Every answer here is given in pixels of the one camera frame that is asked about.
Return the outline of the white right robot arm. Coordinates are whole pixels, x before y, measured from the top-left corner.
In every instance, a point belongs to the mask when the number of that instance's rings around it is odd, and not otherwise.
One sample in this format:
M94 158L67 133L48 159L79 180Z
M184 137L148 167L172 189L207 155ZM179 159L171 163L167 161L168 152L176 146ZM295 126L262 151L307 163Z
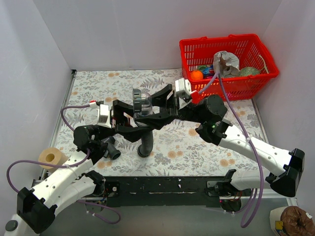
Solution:
M259 139L251 138L244 125L233 125L225 120L227 113L223 100L213 94L202 97L190 89L185 79L174 87L165 87L148 96L133 90L134 121L144 127L160 130L175 119L199 124L197 134L204 141L233 150L258 164L255 171L230 170L211 187L221 195L234 195L245 189L272 189L276 193L294 197L304 170L305 153L277 148Z

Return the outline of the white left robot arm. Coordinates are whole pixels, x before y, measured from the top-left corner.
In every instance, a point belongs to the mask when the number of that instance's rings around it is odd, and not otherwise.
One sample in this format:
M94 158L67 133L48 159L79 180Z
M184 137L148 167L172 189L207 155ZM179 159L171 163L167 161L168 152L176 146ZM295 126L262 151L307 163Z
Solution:
M117 154L105 142L110 136L122 135L130 142L141 141L138 155L147 157L153 149L153 128L142 123L142 118L153 114L157 102L153 98L135 98L133 105L115 100L109 108L101 101L91 101L86 107L97 109L97 124L73 129L77 152L61 164L45 161L39 164L55 171L43 182L18 191L17 213L13 216L17 228L15 236L27 231L36 236L45 231L63 209L92 194L101 196L105 190L104 177L90 168L105 154L115 159Z

